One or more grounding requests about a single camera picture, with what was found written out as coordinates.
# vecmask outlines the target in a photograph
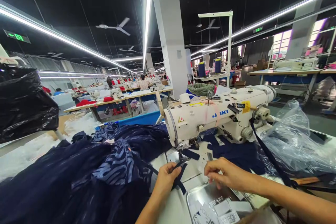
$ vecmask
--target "window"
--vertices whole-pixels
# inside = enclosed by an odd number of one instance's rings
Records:
[[[239,53],[239,56],[241,57],[242,56],[242,45],[241,46],[238,46],[238,53]]]
[[[272,60],[285,58],[292,30],[274,35]]]
[[[195,59],[194,60],[194,67],[198,67],[198,64],[200,63],[200,59]]]
[[[310,36],[310,40],[309,40],[309,43],[308,43],[308,46],[313,46],[318,35],[319,35],[319,32],[321,31],[323,25],[324,25],[324,22],[326,21],[326,19],[322,19],[322,20],[319,20],[319,21],[316,21],[315,24],[314,24],[314,27],[313,27],[313,31],[311,33],[311,36]]]

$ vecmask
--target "green exit sign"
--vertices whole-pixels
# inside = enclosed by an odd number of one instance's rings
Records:
[[[263,26],[261,26],[261,27],[255,29],[255,30],[253,30],[253,33],[260,32],[261,30],[263,30]]]
[[[7,37],[10,37],[12,39],[20,40],[20,41],[31,44],[29,38],[26,37],[26,36],[22,36],[22,35],[19,35],[19,34],[13,33],[13,32],[9,32],[9,31],[6,31],[6,30],[4,30],[4,32],[6,33]]]

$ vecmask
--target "forearm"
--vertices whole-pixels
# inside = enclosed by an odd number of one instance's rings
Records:
[[[262,178],[254,192],[283,206],[308,223],[336,223],[336,204]]]
[[[165,201],[153,192],[135,224],[156,224]]]

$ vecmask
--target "thread spool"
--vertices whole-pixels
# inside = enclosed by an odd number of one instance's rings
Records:
[[[200,78],[205,77],[205,65],[204,65],[204,62],[198,63],[198,76]]]
[[[221,66],[222,66],[222,59],[217,58],[215,60],[215,74],[220,74],[221,73]]]

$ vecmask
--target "plastic bag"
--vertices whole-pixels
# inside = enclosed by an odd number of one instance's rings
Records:
[[[281,121],[264,133],[262,141],[288,174],[336,174],[336,149],[311,139],[309,119],[298,101],[289,101],[277,114]],[[259,156],[264,160],[263,151]]]
[[[34,68],[0,65],[0,143],[58,127],[58,105]]]
[[[14,177],[59,143],[60,140],[45,133],[0,157],[0,182]]]

